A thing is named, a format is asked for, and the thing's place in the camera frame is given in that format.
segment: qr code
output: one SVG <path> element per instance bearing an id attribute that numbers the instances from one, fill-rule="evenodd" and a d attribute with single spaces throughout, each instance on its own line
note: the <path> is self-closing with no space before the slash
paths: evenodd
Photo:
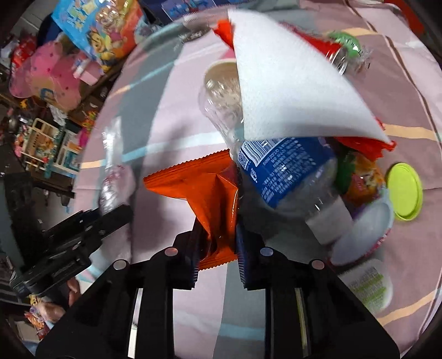
<path id="1" fill-rule="evenodd" d="M 240 151 L 238 153 L 238 162 L 240 163 L 241 166 L 243 166 L 244 170 L 247 170 L 248 159 L 244 155 L 243 151 Z"/>

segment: colorful cartoon bag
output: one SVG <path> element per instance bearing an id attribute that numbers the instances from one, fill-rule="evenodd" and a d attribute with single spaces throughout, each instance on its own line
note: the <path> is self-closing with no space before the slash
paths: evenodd
<path id="1" fill-rule="evenodd" d="M 146 26 L 137 0 L 60 0 L 52 18 L 104 71 L 134 49 L 134 32 Z"/>

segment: white paper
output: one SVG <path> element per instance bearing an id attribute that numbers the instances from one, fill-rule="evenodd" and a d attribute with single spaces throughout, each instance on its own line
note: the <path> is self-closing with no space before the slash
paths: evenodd
<path id="1" fill-rule="evenodd" d="M 354 136 L 390 142 L 347 79 L 304 39 L 264 14 L 229 10 L 244 138 Z"/>

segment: barcode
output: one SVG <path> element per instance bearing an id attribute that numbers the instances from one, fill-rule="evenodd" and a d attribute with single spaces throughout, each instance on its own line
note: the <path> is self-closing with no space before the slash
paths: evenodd
<path id="1" fill-rule="evenodd" d="M 255 164 L 256 167 L 261 163 L 263 158 L 281 141 L 283 138 L 264 141 L 246 141 L 241 146 L 244 154 Z"/>
<path id="2" fill-rule="evenodd" d="M 240 163 L 241 166 L 243 166 L 244 170 L 247 170 L 248 159 L 244 155 L 243 151 L 239 151 L 238 153 L 238 162 Z"/>

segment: pink toy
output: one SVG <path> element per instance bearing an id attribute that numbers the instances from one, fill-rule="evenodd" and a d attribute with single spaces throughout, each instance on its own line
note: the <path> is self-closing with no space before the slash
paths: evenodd
<path id="1" fill-rule="evenodd" d="M 17 70 L 9 91 L 15 97 L 37 96 L 68 112 L 81 101 L 80 80 L 73 76 L 74 55 L 64 55 L 58 42 L 39 47 Z"/>

